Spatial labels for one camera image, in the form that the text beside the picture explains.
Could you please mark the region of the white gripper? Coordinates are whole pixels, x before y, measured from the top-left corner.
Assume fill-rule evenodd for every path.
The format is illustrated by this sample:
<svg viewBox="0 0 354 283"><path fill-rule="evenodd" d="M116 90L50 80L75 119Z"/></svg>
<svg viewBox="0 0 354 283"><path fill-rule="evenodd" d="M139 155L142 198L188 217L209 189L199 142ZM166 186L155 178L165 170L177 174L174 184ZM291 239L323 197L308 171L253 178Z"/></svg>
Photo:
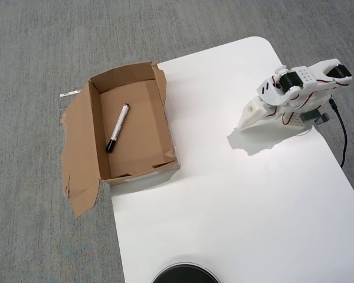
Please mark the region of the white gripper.
<svg viewBox="0 0 354 283"><path fill-rule="evenodd" d="M274 119L269 118L272 118L275 115L276 106L271 106L259 96L256 96L245 106L243 115L238 122L237 129L242 131L249 127L257 127L273 123Z"/></svg>

